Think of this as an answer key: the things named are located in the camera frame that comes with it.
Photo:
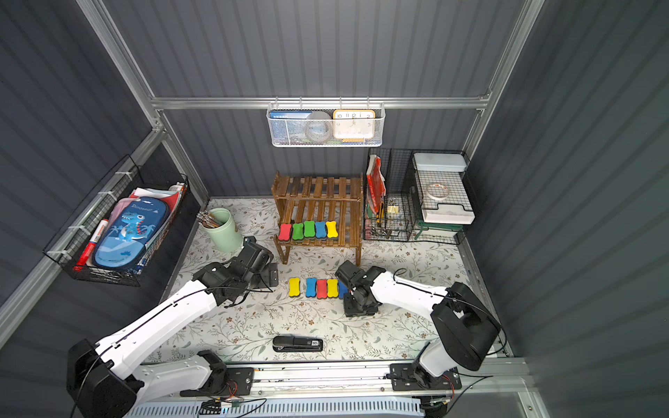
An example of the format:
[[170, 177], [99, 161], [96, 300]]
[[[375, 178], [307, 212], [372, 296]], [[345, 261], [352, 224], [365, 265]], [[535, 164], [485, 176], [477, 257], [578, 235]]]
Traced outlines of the orange alarm clock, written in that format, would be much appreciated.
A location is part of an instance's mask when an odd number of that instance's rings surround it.
[[376, 112], [344, 110], [333, 112], [333, 135], [343, 142], [363, 142], [373, 139], [376, 133]]

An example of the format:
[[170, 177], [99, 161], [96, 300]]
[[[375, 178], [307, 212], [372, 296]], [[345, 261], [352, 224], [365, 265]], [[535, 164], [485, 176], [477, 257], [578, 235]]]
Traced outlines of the blue dinosaur pencil case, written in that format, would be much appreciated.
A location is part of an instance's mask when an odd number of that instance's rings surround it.
[[163, 225], [168, 205], [153, 197], [131, 198], [97, 244], [92, 264], [128, 270], [146, 253], [146, 245]]

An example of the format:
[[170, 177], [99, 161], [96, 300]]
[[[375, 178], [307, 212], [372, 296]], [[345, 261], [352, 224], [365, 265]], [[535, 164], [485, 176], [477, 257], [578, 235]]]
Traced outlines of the yellow eraser top shelf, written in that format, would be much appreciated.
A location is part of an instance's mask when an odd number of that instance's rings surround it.
[[289, 297], [299, 297], [301, 295], [301, 279], [300, 278], [290, 278], [289, 279]]
[[339, 280], [327, 280], [327, 297], [329, 299], [336, 299], [339, 297]]

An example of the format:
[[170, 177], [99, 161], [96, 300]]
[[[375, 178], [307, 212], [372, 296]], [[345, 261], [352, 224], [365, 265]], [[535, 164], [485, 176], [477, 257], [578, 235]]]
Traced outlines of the blue eraser top shelf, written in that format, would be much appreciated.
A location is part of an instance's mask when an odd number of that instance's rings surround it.
[[318, 280], [316, 278], [306, 279], [305, 296], [307, 298], [315, 298], [317, 296], [317, 282]]
[[342, 281], [339, 281], [337, 289], [338, 289], [338, 299], [343, 300], [345, 295], [348, 293], [347, 286]]

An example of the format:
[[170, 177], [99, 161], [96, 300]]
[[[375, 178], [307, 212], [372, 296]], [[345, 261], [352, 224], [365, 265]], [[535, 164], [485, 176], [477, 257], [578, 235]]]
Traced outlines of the grey tape roll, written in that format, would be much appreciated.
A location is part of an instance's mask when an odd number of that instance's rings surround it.
[[304, 123], [306, 139], [316, 144], [323, 144], [332, 137], [332, 118], [325, 111], [312, 111]]

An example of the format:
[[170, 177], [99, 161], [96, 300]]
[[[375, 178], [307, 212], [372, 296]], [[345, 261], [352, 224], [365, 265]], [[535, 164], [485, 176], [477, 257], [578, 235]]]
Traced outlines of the pencils in cup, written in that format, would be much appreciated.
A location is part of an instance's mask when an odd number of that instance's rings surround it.
[[209, 212], [198, 212], [196, 219], [202, 226], [209, 229], [221, 227], [221, 223], [212, 216]]

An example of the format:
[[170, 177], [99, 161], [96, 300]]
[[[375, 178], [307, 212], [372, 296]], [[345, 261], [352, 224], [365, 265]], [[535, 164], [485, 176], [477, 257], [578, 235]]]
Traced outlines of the red marker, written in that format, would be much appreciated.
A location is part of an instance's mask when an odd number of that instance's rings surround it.
[[104, 233], [106, 231], [106, 228], [109, 224], [108, 219], [102, 219], [102, 221], [99, 222], [98, 226], [96, 227], [96, 230], [94, 231], [92, 237], [90, 238], [88, 244], [86, 245], [85, 249], [83, 250], [83, 253], [80, 255], [78, 261], [75, 263], [73, 267], [74, 272], [81, 272], [85, 266], [89, 266], [90, 259], [92, 258], [95, 248], [97, 247], [97, 244], [101, 240], [101, 238], [104, 236]]

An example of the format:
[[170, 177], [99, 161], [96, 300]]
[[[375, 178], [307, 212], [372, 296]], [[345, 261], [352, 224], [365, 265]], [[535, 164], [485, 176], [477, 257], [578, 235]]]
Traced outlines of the yellow eraser bottom shelf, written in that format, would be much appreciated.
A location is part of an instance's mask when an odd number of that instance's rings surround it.
[[337, 222], [332, 220], [332, 221], [327, 221], [326, 222], [326, 229], [327, 229], [327, 237], [329, 239], [335, 239], [339, 237], [338, 233], [338, 226]]

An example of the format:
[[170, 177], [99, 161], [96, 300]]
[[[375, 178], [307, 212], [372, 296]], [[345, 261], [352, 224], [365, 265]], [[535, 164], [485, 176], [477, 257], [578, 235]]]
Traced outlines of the metal base rail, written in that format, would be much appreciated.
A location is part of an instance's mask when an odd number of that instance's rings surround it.
[[254, 375], [247, 399], [329, 399], [364, 396], [438, 396], [534, 392], [538, 389], [522, 358], [488, 358], [478, 371], [459, 369], [462, 387], [443, 382], [435, 389], [396, 391], [386, 377], [392, 361], [279, 362], [232, 364], [231, 370], [250, 367]]

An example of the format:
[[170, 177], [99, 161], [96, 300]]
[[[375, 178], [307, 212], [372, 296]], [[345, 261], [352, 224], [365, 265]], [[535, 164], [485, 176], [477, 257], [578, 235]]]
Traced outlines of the red eraser shelf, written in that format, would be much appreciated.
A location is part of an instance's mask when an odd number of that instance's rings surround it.
[[328, 292], [328, 281], [327, 280], [317, 280], [316, 281], [316, 298], [319, 300], [324, 300], [329, 297]]
[[281, 224], [277, 239], [282, 242], [290, 241], [292, 239], [292, 228], [293, 225], [290, 223]]

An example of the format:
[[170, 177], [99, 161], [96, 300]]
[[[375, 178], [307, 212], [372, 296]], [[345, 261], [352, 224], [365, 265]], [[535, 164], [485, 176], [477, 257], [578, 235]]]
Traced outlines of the blue eraser shelf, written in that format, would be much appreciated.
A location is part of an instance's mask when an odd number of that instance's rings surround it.
[[345, 295], [348, 293], [347, 286], [342, 281], [339, 281], [337, 289], [338, 289], [338, 299], [343, 300]]
[[315, 298], [317, 296], [317, 282], [318, 280], [316, 278], [306, 279], [305, 296], [307, 298]]
[[315, 222], [315, 238], [322, 240], [327, 238], [327, 222], [326, 221], [316, 221]]

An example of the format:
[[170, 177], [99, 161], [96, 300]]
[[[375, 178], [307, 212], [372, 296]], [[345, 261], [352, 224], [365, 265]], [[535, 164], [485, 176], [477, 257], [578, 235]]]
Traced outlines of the green eraser shelf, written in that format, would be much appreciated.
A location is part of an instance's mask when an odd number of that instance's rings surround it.
[[292, 224], [292, 240], [302, 241], [304, 240], [304, 224], [303, 223], [294, 223]]
[[303, 234], [305, 239], [315, 238], [315, 221], [307, 220], [303, 223]]

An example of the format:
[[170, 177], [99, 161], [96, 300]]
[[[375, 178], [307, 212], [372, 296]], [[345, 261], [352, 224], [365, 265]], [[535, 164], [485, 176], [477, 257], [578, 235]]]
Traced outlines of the blue eraser bottom shelf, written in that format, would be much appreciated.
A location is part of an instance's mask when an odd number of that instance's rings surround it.
[[327, 238], [327, 222], [326, 221], [316, 221], [315, 222], [315, 238], [322, 240]]

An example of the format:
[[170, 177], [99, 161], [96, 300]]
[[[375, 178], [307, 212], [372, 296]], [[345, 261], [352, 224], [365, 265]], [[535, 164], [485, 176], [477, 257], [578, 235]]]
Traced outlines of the wooden two-tier shelf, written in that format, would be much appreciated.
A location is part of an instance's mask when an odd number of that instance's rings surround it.
[[[349, 248], [355, 252], [355, 264], [362, 261], [363, 206], [365, 183], [357, 177], [288, 176], [277, 172], [271, 193], [278, 211], [278, 229], [273, 241], [280, 262], [289, 263], [290, 252], [296, 247]], [[339, 237], [322, 240], [279, 241], [283, 223], [336, 221]]]

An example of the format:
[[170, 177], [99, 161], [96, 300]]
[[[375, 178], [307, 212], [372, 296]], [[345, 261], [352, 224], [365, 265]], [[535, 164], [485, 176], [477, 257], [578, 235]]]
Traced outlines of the yellow eraser shelf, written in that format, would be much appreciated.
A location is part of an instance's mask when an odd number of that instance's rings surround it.
[[299, 297], [301, 295], [301, 279], [300, 278], [290, 278], [289, 279], [289, 297]]
[[339, 280], [327, 280], [327, 297], [329, 299], [336, 299], [339, 297]]
[[332, 221], [327, 221], [326, 222], [326, 229], [327, 229], [327, 237], [329, 239], [335, 239], [339, 237], [338, 233], [338, 226], [337, 222], [332, 220]]

